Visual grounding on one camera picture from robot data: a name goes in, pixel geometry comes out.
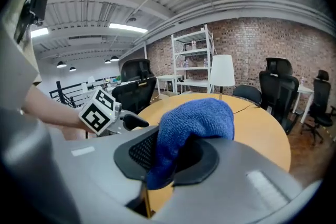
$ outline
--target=lamp shade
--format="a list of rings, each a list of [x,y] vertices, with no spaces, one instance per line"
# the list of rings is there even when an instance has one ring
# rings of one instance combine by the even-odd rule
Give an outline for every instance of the lamp shade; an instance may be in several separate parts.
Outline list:
[[[111,62],[116,62],[116,61],[119,61],[119,58],[117,56],[112,56]]]
[[[211,85],[230,87],[235,85],[235,73],[231,55],[215,55],[212,58]]]
[[[57,68],[62,68],[62,67],[66,67],[67,65],[62,62],[62,61],[59,61],[58,64],[57,64]]]

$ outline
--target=black railing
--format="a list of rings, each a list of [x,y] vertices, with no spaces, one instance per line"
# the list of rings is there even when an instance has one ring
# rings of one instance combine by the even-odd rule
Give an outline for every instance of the black railing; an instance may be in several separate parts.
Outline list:
[[[56,90],[49,92],[50,97],[55,101],[73,108],[78,108],[84,105],[82,94],[80,93],[82,91],[82,83],[62,88],[60,81],[56,81],[56,87]]]

